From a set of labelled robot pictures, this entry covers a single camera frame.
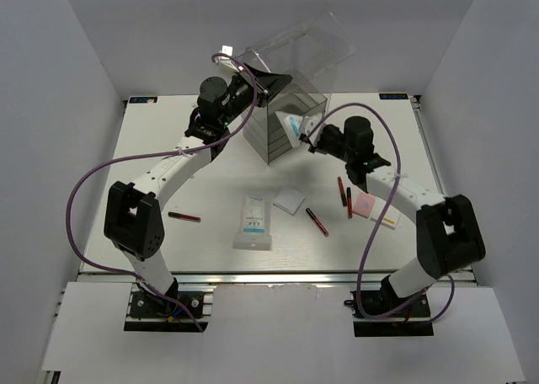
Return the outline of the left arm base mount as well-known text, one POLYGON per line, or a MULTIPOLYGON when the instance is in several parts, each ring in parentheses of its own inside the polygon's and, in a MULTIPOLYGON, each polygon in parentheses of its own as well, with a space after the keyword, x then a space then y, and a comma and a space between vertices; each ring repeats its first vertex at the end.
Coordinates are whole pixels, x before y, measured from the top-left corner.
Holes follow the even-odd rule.
POLYGON ((213 303, 213 288, 180 285, 176 303, 131 286, 125 314, 126 332, 200 333, 207 328, 213 303))

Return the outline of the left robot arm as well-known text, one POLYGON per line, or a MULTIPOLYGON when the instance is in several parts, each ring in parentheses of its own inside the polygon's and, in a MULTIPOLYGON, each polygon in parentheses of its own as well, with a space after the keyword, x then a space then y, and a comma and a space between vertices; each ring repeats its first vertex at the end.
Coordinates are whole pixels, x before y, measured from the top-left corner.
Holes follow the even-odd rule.
POLYGON ((264 72, 246 65, 226 81, 208 77, 200 85, 189 126, 174 153, 126 184, 109 189, 104 235, 131 263, 149 306, 161 316, 178 305, 178 282, 160 250, 164 237, 162 211, 192 176, 224 150, 228 126, 245 110, 266 107, 292 81, 290 74, 264 72))

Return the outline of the clear acrylic organizer with drawers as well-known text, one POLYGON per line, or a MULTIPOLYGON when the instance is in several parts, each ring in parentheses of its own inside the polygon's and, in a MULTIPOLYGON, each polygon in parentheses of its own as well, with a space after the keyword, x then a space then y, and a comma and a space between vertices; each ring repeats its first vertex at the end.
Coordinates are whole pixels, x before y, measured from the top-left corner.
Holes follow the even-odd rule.
POLYGON ((264 108, 256 109, 243 136, 268 164, 292 149, 277 114, 300 118, 324 113, 338 65, 356 53, 333 13, 320 13, 246 48, 239 59, 252 68, 291 76, 264 108))

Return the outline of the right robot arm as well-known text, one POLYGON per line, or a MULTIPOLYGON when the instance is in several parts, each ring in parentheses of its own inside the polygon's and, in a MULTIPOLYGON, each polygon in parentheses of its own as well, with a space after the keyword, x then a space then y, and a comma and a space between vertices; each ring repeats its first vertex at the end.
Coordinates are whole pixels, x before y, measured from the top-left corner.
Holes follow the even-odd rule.
POLYGON ((441 277, 485 258, 486 248, 471 201, 464 195, 445 197, 400 174, 375 152, 371 122, 348 118, 344 129, 307 124, 303 140, 311 152, 342 160, 350 182, 406 216, 416 228, 416 255, 401 269, 384 278, 382 309, 400 315, 411 296, 441 277))

